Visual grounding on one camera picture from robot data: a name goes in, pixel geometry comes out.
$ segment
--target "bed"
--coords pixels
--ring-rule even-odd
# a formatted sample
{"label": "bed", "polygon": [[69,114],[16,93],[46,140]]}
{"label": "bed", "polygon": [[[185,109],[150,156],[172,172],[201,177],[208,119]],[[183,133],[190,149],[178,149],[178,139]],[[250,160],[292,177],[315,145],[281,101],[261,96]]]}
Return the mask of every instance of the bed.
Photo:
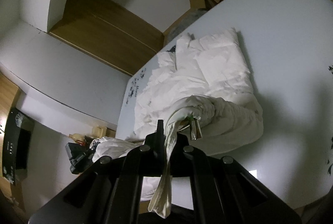
{"label": "bed", "polygon": [[[333,3],[331,0],[224,0],[184,33],[201,38],[235,27],[263,108],[264,134],[234,157],[292,208],[326,195],[333,136]],[[161,51],[171,49],[176,39]],[[128,82],[116,138],[134,127],[136,95],[154,56]],[[193,208],[189,179],[172,184],[173,203]]]}

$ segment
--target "white duvet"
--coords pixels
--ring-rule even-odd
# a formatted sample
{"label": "white duvet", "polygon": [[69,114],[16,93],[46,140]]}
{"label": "white duvet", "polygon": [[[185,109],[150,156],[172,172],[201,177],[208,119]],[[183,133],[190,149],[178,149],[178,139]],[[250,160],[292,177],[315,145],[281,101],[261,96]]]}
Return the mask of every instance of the white duvet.
{"label": "white duvet", "polygon": [[175,111],[174,104],[192,95],[212,99],[200,100],[207,103],[201,105],[204,114],[199,119],[203,138],[190,141],[207,155],[236,149],[262,135],[262,109],[253,95],[250,71],[234,29],[198,40],[183,35],[175,53],[157,56],[159,68],[137,96],[135,139],[155,132],[158,119],[166,121]]}

